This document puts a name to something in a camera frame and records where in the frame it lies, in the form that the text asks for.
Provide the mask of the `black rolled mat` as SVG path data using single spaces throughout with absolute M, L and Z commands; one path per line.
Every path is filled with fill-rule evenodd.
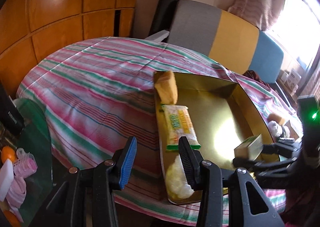
M 170 30 L 178 1 L 179 0 L 158 1 L 148 36 L 162 30 Z

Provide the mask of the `white soap bar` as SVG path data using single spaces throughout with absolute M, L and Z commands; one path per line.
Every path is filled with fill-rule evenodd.
M 7 159 L 0 170 L 0 201 L 3 202 L 14 181 L 14 168 L 10 159 Z

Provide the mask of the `white plastic bag bundle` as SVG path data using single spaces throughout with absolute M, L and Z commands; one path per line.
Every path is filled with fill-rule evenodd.
M 171 201 L 188 199 L 194 194 L 194 190 L 188 184 L 185 177 L 179 155 L 175 157 L 174 162 L 168 167 L 165 174 L 165 185 Z

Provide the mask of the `green Weidan rice cracker pack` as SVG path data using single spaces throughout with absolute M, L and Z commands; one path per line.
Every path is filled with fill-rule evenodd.
M 177 151 L 180 137 L 186 137 L 193 150 L 201 148 L 191 121 L 188 107 L 185 105 L 163 105 L 167 124 L 167 151 Z

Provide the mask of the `green glass side table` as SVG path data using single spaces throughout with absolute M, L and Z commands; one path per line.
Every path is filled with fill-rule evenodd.
M 22 226 L 29 226 L 53 188 L 51 139 L 46 118 L 37 103 L 17 98 L 14 104 L 24 118 L 25 128 L 20 137 L 15 138 L 1 126 L 1 147 L 23 148 L 36 160 L 37 171 L 25 180 L 27 194 L 19 209 Z

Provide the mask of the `small yellow sponge far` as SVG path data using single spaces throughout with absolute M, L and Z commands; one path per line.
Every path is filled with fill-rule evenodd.
M 267 117 L 267 122 L 271 122 L 271 121 L 275 121 L 277 124 L 279 124 L 281 126 L 284 125 L 285 122 L 286 122 L 286 120 L 282 116 L 280 116 L 280 115 L 278 115 L 276 113 L 271 113 Z

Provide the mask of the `orange fruit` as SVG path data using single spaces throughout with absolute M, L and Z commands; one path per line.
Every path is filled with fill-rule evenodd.
M 1 150 L 1 161 L 5 163 L 8 159 L 14 163 L 17 160 L 16 151 L 10 146 L 4 146 Z

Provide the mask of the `beige barcode carton box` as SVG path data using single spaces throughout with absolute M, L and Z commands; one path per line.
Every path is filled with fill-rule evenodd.
M 262 135 L 255 135 L 247 138 L 234 149 L 236 158 L 255 160 L 263 151 Z

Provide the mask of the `striped pink green bedsheet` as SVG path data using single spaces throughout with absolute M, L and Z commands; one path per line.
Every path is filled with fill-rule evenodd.
M 276 113 L 300 124 L 295 110 L 263 84 L 196 51 L 142 39 L 105 37 L 59 49 L 28 72 L 17 97 L 41 107 L 53 156 L 65 167 L 95 167 L 135 136 L 135 169 L 116 202 L 166 223 L 194 226 L 198 204 L 176 206 L 161 195 L 153 74 L 167 70 L 239 83 L 263 118 Z

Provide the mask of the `red cloth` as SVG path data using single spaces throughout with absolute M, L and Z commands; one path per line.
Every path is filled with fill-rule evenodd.
M 268 83 L 265 83 L 260 77 L 259 75 L 253 71 L 253 70 L 247 70 L 244 74 L 242 74 L 243 76 L 247 77 L 247 78 L 250 78 L 250 79 L 253 79 L 255 80 L 256 82 L 259 82 L 267 87 L 269 87 L 270 85 Z

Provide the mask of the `pink hair rollers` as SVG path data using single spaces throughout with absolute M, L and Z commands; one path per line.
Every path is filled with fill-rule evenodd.
M 31 153 L 26 153 L 23 148 L 16 151 L 17 160 L 13 163 L 14 174 L 22 178 L 28 178 L 37 171 L 35 157 Z

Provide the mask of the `black Fuguang box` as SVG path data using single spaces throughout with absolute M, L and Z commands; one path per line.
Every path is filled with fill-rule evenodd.
M 19 138 L 23 132 L 24 118 L 0 84 L 1 123 L 14 137 Z

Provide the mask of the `white boxes by window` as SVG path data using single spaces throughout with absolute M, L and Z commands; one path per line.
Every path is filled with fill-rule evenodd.
M 280 81 L 284 83 L 287 88 L 291 91 L 296 91 L 298 89 L 298 84 L 301 80 L 301 76 L 298 72 L 292 69 L 290 72 L 283 71 L 280 76 Z

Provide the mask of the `wooden wardrobe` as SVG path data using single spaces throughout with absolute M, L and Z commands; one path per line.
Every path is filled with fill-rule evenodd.
M 1 83 L 15 96 L 51 53 L 82 40 L 129 37 L 136 0 L 6 0 L 1 7 Z

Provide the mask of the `gold tin box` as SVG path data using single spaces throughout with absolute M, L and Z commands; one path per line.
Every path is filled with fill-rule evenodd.
M 261 135 L 273 138 L 253 101 L 240 84 L 204 75 L 175 73 L 179 105 L 188 107 L 204 159 L 233 170 L 234 149 L 244 140 Z

